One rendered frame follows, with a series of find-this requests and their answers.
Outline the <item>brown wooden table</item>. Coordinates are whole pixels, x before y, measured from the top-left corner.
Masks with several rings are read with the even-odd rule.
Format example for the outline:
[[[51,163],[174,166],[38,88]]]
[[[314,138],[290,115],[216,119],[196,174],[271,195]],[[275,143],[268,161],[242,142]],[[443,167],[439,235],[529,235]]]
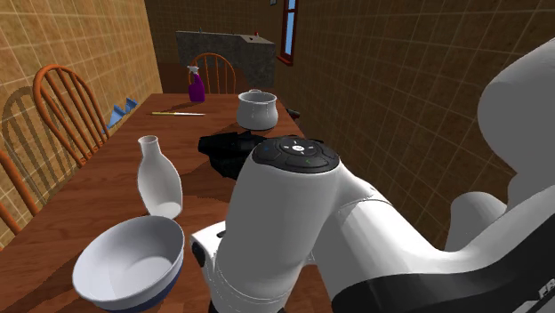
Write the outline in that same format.
[[[71,274],[79,254],[106,229],[145,214],[137,188],[138,139],[158,137],[181,176],[185,234],[225,218],[234,181],[198,152],[200,137],[237,130],[237,96],[150,95],[40,213],[0,252],[0,313],[105,313],[79,297]],[[151,112],[205,116],[152,116]]]

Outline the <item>black angular object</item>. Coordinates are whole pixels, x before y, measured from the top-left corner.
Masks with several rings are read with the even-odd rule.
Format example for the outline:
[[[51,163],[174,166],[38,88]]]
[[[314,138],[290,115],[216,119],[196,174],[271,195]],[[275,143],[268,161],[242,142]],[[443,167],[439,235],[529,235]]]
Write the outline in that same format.
[[[251,151],[265,140],[250,131],[218,133],[201,137],[197,149],[222,177],[236,180]]]

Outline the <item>white round pot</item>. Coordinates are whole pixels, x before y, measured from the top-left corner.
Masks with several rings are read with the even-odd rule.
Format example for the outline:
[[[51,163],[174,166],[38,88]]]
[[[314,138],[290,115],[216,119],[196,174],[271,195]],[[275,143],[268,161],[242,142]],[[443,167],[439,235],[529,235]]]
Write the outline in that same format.
[[[238,95],[237,123],[251,131],[264,131],[276,126],[278,111],[277,96],[252,89]]]

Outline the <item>purple spray bottle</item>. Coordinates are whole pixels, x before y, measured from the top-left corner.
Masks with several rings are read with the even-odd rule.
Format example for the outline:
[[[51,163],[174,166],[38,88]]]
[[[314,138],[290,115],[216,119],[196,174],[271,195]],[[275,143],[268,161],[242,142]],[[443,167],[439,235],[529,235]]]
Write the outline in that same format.
[[[193,82],[189,84],[189,99],[191,102],[205,101],[204,83],[198,74],[198,66],[188,66],[189,72],[192,74]]]

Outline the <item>white bowl with blue base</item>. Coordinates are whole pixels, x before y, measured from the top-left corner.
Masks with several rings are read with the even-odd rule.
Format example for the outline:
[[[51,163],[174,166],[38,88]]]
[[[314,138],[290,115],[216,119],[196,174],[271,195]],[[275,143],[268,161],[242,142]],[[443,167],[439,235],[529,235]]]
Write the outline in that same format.
[[[108,313],[141,313],[173,289],[185,237],[161,216],[123,221],[96,237],[78,257],[72,284],[79,296]]]

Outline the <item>orange wooden spindle chair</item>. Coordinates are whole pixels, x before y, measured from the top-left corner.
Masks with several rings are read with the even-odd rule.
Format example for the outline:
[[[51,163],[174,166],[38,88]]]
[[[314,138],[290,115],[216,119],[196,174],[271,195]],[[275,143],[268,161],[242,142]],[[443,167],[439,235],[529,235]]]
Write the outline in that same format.
[[[220,54],[204,52],[196,56],[190,66],[199,67],[198,74],[203,80],[207,94],[235,94],[237,91],[236,72],[230,62]]]
[[[70,68],[50,64],[36,73],[32,93],[43,122],[82,168],[110,138],[92,89]]]
[[[26,206],[27,212],[36,217],[40,209],[36,205],[36,201],[29,193],[26,183],[22,179],[16,165],[10,157],[0,149],[0,166],[3,168],[4,173],[12,182],[13,187],[20,196],[21,201]],[[0,200],[0,220],[2,223],[17,236],[22,231],[22,226],[18,223],[18,219],[6,208]]]

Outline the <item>red-framed window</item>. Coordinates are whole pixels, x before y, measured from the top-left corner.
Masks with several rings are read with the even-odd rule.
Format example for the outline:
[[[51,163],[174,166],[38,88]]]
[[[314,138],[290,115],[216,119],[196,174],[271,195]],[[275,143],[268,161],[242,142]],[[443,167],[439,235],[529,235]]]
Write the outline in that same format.
[[[289,67],[294,64],[296,21],[299,0],[283,0],[282,43],[278,59]]]

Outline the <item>blue angular object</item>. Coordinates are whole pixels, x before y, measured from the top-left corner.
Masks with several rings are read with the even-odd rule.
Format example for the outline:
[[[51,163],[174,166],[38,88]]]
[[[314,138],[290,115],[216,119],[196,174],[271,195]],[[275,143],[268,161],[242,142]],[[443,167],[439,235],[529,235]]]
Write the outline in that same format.
[[[136,100],[132,100],[129,98],[126,99],[124,108],[120,108],[118,105],[115,105],[111,112],[111,116],[107,127],[110,129],[112,126],[118,123],[125,115],[130,114],[132,110],[136,108],[137,105],[138,103]]]

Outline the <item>grey stone counter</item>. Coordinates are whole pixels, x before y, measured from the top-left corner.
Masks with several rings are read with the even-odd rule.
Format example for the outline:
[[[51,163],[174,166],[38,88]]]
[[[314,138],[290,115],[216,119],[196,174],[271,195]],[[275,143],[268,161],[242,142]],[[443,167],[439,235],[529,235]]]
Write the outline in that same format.
[[[180,64],[188,66],[195,57],[213,52],[224,57],[233,68],[240,68],[247,83],[254,87],[273,87],[276,45],[255,35],[176,31]]]

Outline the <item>white narrow-necked vase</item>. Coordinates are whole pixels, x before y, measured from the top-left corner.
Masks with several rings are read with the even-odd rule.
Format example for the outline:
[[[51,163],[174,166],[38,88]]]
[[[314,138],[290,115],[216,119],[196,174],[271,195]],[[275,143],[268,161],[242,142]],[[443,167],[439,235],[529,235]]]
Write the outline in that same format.
[[[138,142],[142,159],[137,185],[143,204],[150,215],[174,219],[182,210],[180,175],[161,152],[157,136],[142,136]]]

